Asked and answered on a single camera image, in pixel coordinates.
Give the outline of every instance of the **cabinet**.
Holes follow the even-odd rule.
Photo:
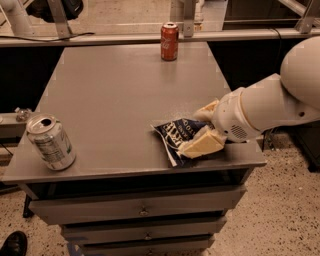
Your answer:
[[[38,105],[61,120],[76,150],[68,169],[46,168],[23,136],[3,181],[86,256],[205,249],[266,164],[255,141],[227,143],[172,168],[151,124],[189,118],[230,91],[206,43],[66,48]]]

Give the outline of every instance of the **soda can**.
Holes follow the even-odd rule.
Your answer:
[[[27,137],[44,163],[52,170],[63,170],[76,154],[61,122],[51,114],[38,114],[27,121]]]
[[[171,61],[178,57],[179,27],[174,22],[166,22],[161,28],[161,58]]]

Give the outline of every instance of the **shoe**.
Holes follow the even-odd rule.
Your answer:
[[[27,253],[27,236],[22,231],[13,232],[8,236],[0,249],[2,256],[25,256]]]

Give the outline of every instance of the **drawer cabinet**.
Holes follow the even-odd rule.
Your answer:
[[[159,238],[218,233],[226,223],[215,213],[184,214],[140,220],[64,225],[62,235],[71,243],[97,244],[119,241],[151,241]]]
[[[234,208],[245,191],[244,186],[220,186],[39,200],[30,209],[47,224],[86,223],[223,211]]]
[[[86,256],[152,256],[156,253],[206,249],[213,243],[210,235],[160,239],[154,241],[80,246]]]

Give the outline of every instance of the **wire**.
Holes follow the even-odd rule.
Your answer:
[[[278,48],[278,54],[277,54],[277,57],[275,59],[275,62],[274,62],[274,67],[273,67],[273,71],[275,73],[277,73],[277,65],[278,65],[278,62],[279,62],[279,59],[280,59],[280,54],[281,54],[281,49],[282,49],[282,37],[279,33],[279,31],[276,29],[276,28],[270,28],[271,30],[275,31],[278,36],[279,36],[279,48]]]
[[[2,143],[0,143],[0,145],[9,153],[9,155],[13,156],[13,153]]]
[[[64,41],[64,40],[69,40],[72,38],[76,38],[79,36],[85,36],[85,35],[94,35],[94,32],[86,32],[86,33],[81,33],[81,34],[73,34],[68,37],[62,37],[62,38],[56,38],[56,39],[36,39],[36,38],[29,38],[29,37],[21,37],[21,36],[0,36],[0,38],[6,38],[6,39],[20,39],[20,40],[27,40],[27,41],[34,41],[34,42],[57,42],[57,41]]]

